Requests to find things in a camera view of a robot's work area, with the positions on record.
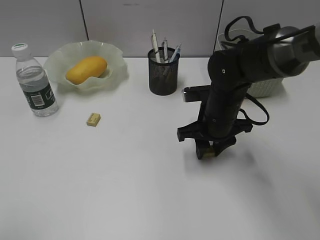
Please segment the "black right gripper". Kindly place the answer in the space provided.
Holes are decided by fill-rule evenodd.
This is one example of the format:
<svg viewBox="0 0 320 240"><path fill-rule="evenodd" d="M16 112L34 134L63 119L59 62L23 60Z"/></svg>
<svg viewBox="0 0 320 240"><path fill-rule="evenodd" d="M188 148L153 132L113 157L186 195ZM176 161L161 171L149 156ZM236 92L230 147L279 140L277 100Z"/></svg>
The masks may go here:
<svg viewBox="0 0 320 240"><path fill-rule="evenodd" d="M248 84L242 84L225 91L211 84L207 101L200 104L197 121L177 129L178 141L195 139L198 160L203 160L204 152L210 148L209 141L214 141L215 156L235 145L235 135L249 133L253 128L249 120L237 118L248 88Z"/></svg>

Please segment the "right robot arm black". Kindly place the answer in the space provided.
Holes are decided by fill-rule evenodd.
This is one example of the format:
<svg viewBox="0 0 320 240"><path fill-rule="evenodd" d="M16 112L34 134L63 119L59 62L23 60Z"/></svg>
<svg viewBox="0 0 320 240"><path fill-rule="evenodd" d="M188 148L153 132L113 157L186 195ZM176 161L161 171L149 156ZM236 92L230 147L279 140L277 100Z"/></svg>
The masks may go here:
<svg viewBox="0 0 320 240"><path fill-rule="evenodd" d="M231 47L209 58L211 83L182 91L183 100L200 102L200 109L195 122L177 129L177 138L193 139L200 160L218 156L236 143L237 134L248 133L257 124L248 116L238 118L244 99L256 101L248 93L253 83L298 76L320 58L319 24L302 29L274 24L253 40L224 37Z"/></svg>

